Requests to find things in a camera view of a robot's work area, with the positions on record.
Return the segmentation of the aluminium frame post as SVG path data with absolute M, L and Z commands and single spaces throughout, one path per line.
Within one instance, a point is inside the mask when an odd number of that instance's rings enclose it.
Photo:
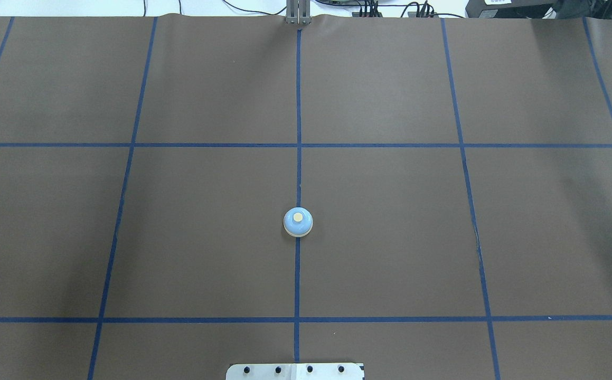
M 286 24 L 308 25 L 312 22 L 309 0 L 287 0 Z

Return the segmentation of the black box device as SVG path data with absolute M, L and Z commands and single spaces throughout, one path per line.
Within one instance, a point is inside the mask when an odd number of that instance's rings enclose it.
M 540 19 L 552 10 L 557 1 L 468 1 L 468 18 Z

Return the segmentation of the brown paper table mat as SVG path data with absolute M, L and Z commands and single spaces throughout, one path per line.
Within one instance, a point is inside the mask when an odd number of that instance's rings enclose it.
M 612 379 L 612 20 L 0 17 L 0 379 L 293 362 Z

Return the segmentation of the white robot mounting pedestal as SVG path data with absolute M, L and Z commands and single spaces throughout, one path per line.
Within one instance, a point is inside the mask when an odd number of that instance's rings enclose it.
M 365 379 L 357 363 L 265 363 L 229 366 L 226 379 Z

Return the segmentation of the blue and cream call bell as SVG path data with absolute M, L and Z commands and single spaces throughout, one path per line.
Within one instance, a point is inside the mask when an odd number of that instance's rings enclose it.
M 312 214 L 303 207 L 294 207 L 286 212 L 283 227 L 286 233 L 294 238 L 307 236 L 314 225 Z

